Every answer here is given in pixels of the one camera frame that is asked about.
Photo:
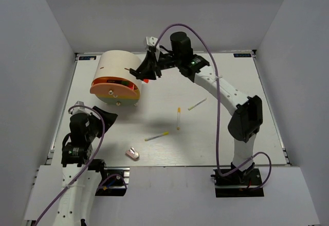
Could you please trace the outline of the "beige orange drawer container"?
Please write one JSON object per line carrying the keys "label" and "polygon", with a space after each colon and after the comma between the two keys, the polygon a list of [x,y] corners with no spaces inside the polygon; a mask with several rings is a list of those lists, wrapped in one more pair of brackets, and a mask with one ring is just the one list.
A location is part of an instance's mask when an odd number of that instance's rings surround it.
{"label": "beige orange drawer container", "polygon": [[[128,51],[110,50],[99,60],[89,92],[108,105],[136,106],[141,97],[142,81],[129,68],[140,66],[140,58]],[[106,83],[107,80],[129,81],[129,86]]]}

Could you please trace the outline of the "white yellow pen lower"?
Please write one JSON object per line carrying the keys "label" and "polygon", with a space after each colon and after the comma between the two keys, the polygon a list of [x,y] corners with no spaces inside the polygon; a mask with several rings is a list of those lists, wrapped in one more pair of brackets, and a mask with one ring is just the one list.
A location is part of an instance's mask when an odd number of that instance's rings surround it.
{"label": "white yellow pen lower", "polygon": [[154,139],[157,139],[157,138],[160,138],[160,137],[166,136],[166,135],[168,135],[168,134],[169,134],[169,132],[163,132],[163,133],[161,133],[161,134],[159,134],[159,135],[145,138],[144,141],[148,142],[148,141],[151,141],[151,140],[154,140]]}

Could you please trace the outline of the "blue left corner label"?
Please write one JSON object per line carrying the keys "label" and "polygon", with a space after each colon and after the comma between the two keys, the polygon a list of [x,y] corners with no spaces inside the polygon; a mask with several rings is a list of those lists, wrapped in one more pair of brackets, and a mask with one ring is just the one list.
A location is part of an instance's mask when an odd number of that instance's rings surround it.
{"label": "blue left corner label", "polygon": [[96,60],[97,56],[80,56],[78,60]]}

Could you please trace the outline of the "pink white eraser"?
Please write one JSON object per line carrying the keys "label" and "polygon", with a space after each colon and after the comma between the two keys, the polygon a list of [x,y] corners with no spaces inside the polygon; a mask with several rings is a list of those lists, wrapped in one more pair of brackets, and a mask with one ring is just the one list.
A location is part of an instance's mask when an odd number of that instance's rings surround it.
{"label": "pink white eraser", "polygon": [[140,158],[140,154],[138,151],[136,151],[135,148],[131,147],[126,152],[125,155],[127,155],[130,159],[137,161]]}

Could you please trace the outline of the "green black highlighter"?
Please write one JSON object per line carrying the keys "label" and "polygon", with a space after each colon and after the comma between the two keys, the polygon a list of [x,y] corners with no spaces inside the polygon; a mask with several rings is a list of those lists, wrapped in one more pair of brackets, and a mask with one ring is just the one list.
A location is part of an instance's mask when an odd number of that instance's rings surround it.
{"label": "green black highlighter", "polygon": [[123,80],[117,80],[116,82],[115,82],[116,84],[121,84],[121,85],[123,85],[123,86],[129,86],[129,81],[123,81]]}

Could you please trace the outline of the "thin white yellow pen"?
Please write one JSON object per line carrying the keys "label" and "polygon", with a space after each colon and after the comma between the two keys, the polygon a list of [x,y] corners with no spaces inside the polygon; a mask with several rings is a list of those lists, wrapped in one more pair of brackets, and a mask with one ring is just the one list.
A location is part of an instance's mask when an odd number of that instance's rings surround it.
{"label": "thin white yellow pen", "polygon": [[202,99],[202,100],[199,101],[198,103],[196,103],[196,104],[194,104],[194,105],[188,107],[187,110],[190,111],[190,110],[194,109],[195,107],[199,106],[201,103],[205,102],[206,100],[207,100],[207,98]]}

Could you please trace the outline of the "blue right corner label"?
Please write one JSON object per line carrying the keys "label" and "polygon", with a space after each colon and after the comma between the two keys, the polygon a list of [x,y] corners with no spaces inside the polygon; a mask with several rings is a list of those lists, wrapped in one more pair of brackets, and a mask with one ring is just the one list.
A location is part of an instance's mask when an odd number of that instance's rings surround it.
{"label": "blue right corner label", "polygon": [[249,54],[249,53],[234,53],[233,56],[235,58],[250,58],[250,57],[252,57],[252,55]]}

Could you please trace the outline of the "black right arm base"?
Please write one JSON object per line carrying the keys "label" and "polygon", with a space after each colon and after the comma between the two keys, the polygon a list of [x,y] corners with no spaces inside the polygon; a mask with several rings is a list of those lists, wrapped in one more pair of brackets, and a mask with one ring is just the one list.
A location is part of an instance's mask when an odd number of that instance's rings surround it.
{"label": "black right arm base", "polygon": [[214,181],[215,195],[217,198],[255,198],[264,197],[261,174],[254,168],[250,174],[240,179],[236,173],[222,177],[216,169],[210,176]]}

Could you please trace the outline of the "pink black highlighter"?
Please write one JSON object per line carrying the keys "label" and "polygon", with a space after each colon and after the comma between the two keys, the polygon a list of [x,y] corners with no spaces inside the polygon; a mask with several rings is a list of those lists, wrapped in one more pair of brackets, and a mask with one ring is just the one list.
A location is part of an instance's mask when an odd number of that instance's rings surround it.
{"label": "pink black highlighter", "polygon": [[118,84],[118,83],[120,83],[120,81],[119,80],[107,80],[106,83]]}

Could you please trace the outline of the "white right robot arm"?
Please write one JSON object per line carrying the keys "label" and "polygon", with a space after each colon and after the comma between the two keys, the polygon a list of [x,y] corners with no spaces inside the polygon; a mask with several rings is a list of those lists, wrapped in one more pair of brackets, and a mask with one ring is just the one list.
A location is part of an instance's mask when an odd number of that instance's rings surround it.
{"label": "white right robot arm", "polygon": [[234,139],[234,154],[231,171],[226,175],[232,175],[238,184],[246,183],[254,168],[254,140],[263,122],[261,98],[244,94],[220,76],[215,63],[193,52],[185,32],[171,34],[170,42],[172,49],[164,54],[157,38],[146,37],[146,57],[138,68],[129,69],[130,74],[138,80],[156,80],[163,70],[176,67],[184,77],[214,96],[217,105],[224,106],[231,115],[228,131]]}

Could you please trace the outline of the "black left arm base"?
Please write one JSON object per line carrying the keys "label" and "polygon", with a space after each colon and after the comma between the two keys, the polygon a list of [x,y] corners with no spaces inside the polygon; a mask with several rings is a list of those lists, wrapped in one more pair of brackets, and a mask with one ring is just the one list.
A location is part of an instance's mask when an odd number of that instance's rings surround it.
{"label": "black left arm base", "polygon": [[91,162],[88,171],[95,171],[101,175],[101,182],[95,196],[101,197],[123,197],[126,193],[126,186],[129,183],[129,168],[107,167],[102,159],[95,159]]}

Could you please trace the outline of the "white yellow pen upright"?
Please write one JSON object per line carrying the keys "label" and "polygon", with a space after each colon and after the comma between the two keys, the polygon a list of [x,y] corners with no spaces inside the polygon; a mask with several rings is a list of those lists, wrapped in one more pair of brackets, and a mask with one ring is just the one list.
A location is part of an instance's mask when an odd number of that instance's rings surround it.
{"label": "white yellow pen upright", "polygon": [[180,130],[180,114],[181,114],[181,108],[178,107],[177,108],[177,126],[176,126],[177,130]]}

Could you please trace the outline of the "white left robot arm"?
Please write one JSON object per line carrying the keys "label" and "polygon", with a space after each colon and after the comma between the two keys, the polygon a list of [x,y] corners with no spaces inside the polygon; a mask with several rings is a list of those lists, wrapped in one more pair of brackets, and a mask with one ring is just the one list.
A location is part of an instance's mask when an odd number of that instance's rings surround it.
{"label": "white left robot arm", "polygon": [[108,180],[105,161],[95,157],[94,139],[104,139],[118,115],[97,106],[70,110],[69,133],[62,142],[62,191],[53,225],[87,225],[99,184]]}

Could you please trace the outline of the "blue corner label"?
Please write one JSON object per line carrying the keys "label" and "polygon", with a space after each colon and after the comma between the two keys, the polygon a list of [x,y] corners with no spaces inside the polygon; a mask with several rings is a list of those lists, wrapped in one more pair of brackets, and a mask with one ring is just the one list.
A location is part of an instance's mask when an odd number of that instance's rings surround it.
{"label": "blue corner label", "polygon": [[235,58],[250,58],[250,57],[252,57],[252,55],[249,54],[249,53],[234,53],[233,56]]}
{"label": "blue corner label", "polygon": [[78,60],[96,60],[97,56],[80,56]]}

